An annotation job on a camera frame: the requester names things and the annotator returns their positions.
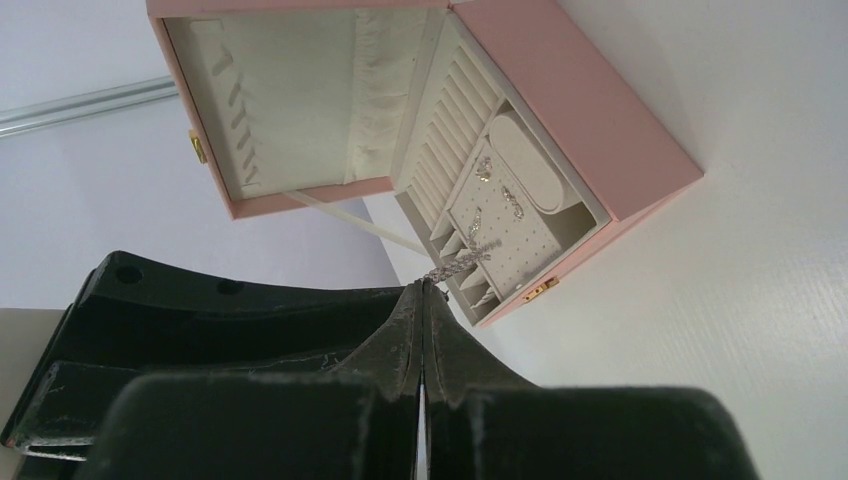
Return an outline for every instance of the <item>metal rail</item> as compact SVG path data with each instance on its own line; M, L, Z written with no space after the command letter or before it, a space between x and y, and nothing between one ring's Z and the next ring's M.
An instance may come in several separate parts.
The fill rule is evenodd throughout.
M0 138L117 112L177 96L171 77L156 78L0 112Z

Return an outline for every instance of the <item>jewelry tray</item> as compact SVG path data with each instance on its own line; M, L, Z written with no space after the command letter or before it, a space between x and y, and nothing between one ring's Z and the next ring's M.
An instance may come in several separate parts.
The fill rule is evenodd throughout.
M147 2L233 218L394 192L441 267L480 207L502 245L446 281L474 325L702 175L554 0Z

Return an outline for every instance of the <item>white ceiling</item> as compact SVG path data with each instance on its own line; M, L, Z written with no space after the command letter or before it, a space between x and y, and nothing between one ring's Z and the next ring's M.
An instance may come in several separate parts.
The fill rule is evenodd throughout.
M168 75L144 0L0 2L0 111Z

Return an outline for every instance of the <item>white wall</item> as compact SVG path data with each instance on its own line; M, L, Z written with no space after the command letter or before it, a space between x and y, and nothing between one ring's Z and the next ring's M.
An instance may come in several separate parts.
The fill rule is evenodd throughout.
M543 385L706 388L764 479L848 478L848 3L562 4L706 177L478 338Z
M314 209L231 221L188 128L173 100L0 139L0 307L64 308L116 249L278 285L398 284L376 237Z
M0 2L0 111L168 75L144 0Z

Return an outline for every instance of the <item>jewelry compartment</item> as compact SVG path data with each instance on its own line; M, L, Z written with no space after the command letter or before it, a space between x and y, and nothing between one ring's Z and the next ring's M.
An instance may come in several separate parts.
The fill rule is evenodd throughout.
M461 22L445 22L415 110L398 201L472 324L537 282L610 218Z

